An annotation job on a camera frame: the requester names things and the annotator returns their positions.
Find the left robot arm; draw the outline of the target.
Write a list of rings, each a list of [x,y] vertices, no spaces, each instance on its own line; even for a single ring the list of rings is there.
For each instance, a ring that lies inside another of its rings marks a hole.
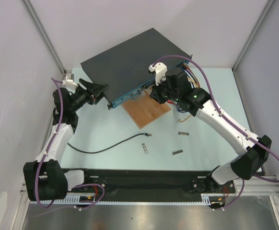
[[[75,134],[78,125],[77,111],[85,104],[95,105],[104,96],[107,84],[97,84],[80,79],[79,84],[72,80],[54,81],[55,108],[51,134],[41,153],[23,167],[26,190],[30,201],[54,201],[64,199],[68,191],[78,188],[88,191],[92,181],[83,170],[65,172],[61,159],[68,142]]]

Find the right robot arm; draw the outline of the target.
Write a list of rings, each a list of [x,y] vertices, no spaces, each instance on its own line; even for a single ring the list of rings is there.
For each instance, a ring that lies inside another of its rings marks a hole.
[[[180,68],[157,70],[150,97],[163,104],[170,100],[183,111],[202,120],[220,134],[238,155],[232,161],[211,171],[207,188],[219,192],[230,180],[241,178],[250,180],[267,161],[272,140],[246,130],[233,121],[232,127],[226,120],[226,113],[214,104],[211,95],[202,88],[192,88],[187,74]]]

